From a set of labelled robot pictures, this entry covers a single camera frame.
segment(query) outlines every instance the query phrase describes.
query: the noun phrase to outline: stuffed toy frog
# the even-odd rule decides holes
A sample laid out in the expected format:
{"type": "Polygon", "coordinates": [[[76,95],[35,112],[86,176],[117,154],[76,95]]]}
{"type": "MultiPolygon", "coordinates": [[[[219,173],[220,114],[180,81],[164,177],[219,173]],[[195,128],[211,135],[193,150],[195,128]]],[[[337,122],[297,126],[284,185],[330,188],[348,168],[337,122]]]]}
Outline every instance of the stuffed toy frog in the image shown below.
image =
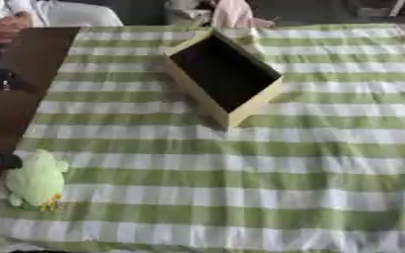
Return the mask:
{"type": "Polygon", "coordinates": [[[23,168],[11,170],[6,176],[13,207],[30,205],[41,211],[53,211],[64,189],[65,161],[56,160],[45,150],[37,150],[23,161],[23,168]]]}

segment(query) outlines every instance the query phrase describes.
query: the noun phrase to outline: green and white checkered tablecloth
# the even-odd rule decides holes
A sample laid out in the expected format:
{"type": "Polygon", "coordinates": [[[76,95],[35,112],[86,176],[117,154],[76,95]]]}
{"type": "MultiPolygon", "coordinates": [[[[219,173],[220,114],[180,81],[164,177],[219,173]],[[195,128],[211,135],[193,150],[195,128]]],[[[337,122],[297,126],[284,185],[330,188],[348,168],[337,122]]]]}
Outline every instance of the green and white checkered tablecloth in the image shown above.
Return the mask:
{"type": "Polygon", "coordinates": [[[284,74],[230,132],[163,71],[194,32],[83,29],[19,146],[71,163],[64,209],[14,209],[0,183],[0,249],[405,252],[402,32],[224,32],[284,74]]]}

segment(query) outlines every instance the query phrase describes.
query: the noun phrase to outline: wooden table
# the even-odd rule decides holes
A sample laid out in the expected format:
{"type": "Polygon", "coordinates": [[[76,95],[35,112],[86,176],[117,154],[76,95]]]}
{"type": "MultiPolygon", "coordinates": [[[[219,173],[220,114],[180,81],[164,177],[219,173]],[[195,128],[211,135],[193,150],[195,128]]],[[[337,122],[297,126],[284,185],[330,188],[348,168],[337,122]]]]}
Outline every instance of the wooden table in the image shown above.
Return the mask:
{"type": "Polygon", "coordinates": [[[76,28],[30,29],[6,48],[0,65],[34,85],[36,92],[0,93],[0,152],[15,150],[77,33],[76,28]]]}

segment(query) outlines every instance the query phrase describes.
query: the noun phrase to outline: person's arm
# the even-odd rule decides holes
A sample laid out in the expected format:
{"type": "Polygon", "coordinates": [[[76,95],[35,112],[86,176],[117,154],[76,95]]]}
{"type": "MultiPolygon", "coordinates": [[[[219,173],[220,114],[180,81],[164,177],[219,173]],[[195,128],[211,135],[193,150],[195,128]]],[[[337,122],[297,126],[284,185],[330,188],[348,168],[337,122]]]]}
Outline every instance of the person's arm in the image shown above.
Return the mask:
{"type": "Polygon", "coordinates": [[[30,16],[20,13],[0,19],[0,43],[9,43],[18,33],[30,26],[30,16]]]}

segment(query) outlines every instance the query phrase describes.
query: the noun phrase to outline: cardboard box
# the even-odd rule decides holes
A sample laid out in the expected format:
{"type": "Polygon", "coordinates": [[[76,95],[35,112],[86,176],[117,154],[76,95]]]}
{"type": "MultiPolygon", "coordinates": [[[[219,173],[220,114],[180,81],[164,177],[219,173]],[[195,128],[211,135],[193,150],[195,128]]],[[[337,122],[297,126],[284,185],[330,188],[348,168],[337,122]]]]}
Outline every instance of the cardboard box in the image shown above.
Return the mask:
{"type": "Polygon", "coordinates": [[[278,94],[282,76],[217,30],[168,48],[166,71],[224,128],[238,126],[278,94]]]}

